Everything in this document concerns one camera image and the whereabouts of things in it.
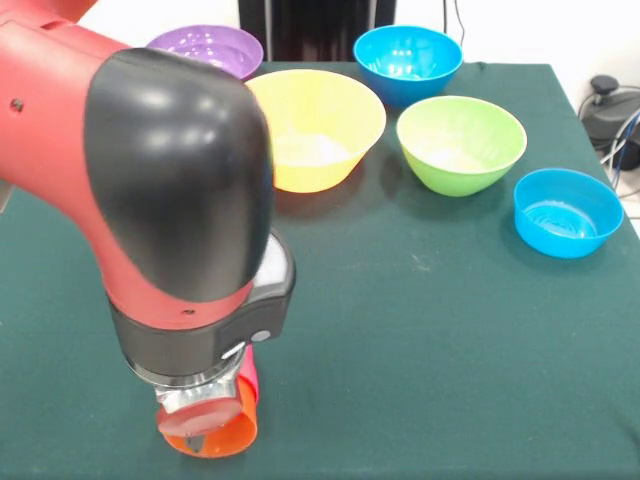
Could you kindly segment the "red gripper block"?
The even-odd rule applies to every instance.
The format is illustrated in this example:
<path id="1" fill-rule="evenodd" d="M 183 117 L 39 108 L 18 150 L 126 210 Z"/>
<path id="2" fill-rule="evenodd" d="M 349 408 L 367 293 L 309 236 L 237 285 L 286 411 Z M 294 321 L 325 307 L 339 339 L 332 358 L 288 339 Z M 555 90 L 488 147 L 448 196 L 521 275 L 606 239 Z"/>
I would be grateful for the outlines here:
<path id="1" fill-rule="evenodd" d="M 188 389 L 156 388 L 160 409 L 156 422 L 161 433 L 185 438 L 185 446 L 199 454 L 204 434 L 217 430 L 242 410 L 234 382 L 211 382 Z"/>

